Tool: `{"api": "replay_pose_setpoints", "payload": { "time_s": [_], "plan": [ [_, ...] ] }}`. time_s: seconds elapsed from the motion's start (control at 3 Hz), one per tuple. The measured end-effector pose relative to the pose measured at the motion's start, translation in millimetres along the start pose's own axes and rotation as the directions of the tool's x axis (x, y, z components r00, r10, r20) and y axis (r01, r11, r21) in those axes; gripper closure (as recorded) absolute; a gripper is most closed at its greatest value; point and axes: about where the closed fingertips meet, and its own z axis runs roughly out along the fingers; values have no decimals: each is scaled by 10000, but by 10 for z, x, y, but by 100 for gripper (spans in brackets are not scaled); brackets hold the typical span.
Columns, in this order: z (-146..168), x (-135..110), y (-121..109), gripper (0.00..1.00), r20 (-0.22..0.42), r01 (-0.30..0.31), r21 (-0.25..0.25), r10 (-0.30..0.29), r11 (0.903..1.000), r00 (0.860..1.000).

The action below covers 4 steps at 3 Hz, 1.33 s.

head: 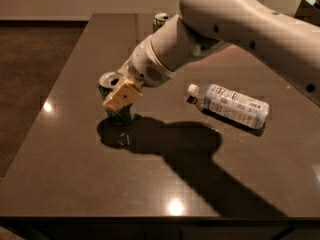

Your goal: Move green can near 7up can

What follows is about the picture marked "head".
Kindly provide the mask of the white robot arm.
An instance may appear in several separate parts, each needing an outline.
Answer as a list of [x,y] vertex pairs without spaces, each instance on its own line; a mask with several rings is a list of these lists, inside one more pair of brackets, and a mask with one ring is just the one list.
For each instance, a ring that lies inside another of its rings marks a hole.
[[103,101],[118,111],[158,87],[183,65],[231,43],[273,69],[320,105],[319,27],[273,11],[257,0],[180,0],[180,13],[149,35],[118,70]]

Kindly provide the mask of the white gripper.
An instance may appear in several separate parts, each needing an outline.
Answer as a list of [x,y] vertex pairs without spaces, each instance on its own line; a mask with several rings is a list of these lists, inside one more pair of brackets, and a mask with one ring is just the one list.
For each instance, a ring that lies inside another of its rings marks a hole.
[[117,72],[125,80],[120,80],[104,99],[102,106],[108,111],[119,111],[142,97],[142,90],[132,80],[136,80],[140,86],[158,87],[175,75],[157,58],[151,35],[134,49]]

